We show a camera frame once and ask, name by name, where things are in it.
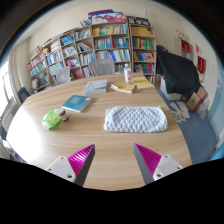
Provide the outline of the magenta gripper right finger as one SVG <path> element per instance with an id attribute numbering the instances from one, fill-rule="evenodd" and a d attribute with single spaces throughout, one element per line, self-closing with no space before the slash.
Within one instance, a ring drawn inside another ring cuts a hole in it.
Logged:
<path id="1" fill-rule="evenodd" d="M 145 146 L 134 144 L 134 155 L 145 184 L 157 181 L 182 169 L 170 155 L 160 155 Z"/>

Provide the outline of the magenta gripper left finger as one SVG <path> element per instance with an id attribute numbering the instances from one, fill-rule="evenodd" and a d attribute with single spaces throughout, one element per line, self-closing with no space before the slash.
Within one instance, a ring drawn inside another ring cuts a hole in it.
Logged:
<path id="1" fill-rule="evenodd" d="M 94 155 L 95 145 L 91 144 L 68 157 L 59 156 L 46 168 L 46 171 L 83 186 Z"/>

